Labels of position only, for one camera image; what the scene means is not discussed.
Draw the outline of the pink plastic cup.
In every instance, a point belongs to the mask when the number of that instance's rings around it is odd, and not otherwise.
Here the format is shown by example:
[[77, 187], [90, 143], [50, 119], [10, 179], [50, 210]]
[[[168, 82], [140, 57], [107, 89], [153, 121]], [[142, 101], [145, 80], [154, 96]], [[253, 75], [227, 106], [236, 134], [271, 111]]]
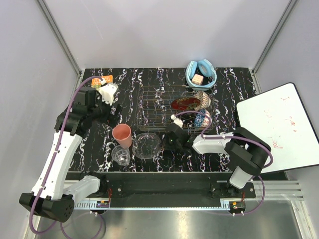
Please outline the pink plastic cup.
[[112, 136], [122, 148], [129, 148], [132, 145], [132, 130], [124, 123], [114, 127]]

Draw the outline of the clear glass bowl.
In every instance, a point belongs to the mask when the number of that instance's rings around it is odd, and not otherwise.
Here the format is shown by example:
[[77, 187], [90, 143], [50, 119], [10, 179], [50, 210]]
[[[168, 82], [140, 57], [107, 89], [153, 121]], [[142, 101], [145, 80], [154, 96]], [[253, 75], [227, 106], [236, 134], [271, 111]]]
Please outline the clear glass bowl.
[[134, 141], [133, 152], [139, 159], [152, 159], [161, 151], [161, 140], [154, 133], [141, 133]]

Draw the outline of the blue triangle patterned bowl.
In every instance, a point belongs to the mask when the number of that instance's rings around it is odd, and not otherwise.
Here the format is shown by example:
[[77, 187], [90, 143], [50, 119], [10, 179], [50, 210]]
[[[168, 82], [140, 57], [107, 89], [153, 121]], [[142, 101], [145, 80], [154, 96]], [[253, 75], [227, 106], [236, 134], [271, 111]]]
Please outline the blue triangle patterned bowl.
[[209, 125], [211, 114], [206, 109], [200, 109], [199, 114], [196, 115], [194, 126], [197, 128], [206, 128]]

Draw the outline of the red floral plate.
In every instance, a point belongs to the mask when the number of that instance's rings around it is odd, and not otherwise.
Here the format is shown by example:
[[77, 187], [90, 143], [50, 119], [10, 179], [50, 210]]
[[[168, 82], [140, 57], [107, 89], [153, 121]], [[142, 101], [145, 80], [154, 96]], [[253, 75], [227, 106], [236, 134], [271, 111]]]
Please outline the red floral plate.
[[170, 105], [175, 110], [188, 111], [200, 106], [201, 100], [195, 97], [182, 97], [175, 99]]

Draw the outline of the brown floral patterned bowl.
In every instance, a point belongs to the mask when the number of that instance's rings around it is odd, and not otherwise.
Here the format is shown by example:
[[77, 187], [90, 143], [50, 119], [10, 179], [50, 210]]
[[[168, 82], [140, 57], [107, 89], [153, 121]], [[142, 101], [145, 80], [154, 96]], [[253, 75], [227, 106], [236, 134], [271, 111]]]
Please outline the brown floral patterned bowl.
[[197, 91], [195, 97], [200, 100], [200, 105], [195, 108], [195, 111], [206, 109], [211, 105], [211, 99], [209, 95], [204, 91]]

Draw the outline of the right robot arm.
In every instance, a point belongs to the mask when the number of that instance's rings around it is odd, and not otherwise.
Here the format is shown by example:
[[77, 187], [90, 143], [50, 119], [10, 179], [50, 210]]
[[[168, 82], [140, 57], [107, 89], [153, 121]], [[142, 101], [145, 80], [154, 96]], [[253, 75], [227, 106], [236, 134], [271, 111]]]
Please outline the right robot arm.
[[165, 129], [163, 146], [165, 150], [190, 154], [228, 155], [232, 175], [226, 191], [234, 198], [244, 192], [244, 186], [250, 179], [259, 176], [274, 161], [270, 146], [244, 127], [221, 135], [196, 135], [187, 134], [180, 126], [171, 123]]

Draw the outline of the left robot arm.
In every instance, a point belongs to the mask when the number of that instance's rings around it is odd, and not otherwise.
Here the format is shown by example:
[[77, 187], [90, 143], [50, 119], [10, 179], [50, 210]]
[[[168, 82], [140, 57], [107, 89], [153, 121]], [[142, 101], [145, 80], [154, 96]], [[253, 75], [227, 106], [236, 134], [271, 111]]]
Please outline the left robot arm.
[[62, 112], [54, 127], [54, 140], [44, 169], [31, 192], [23, 193], [19, 203], [34, 215], [66, 222], [74, 207], [90, 195], [103, 197], [108, 191], [105, 176], [87, 173], [81, 180], [65, 188], [64, 182], [75, 151], [93, 121], [114, 127], [122, 110], [111, 106], [118, 86], [107, 83], [100, 89], [82, 87], [72, 102], [72, 111]]

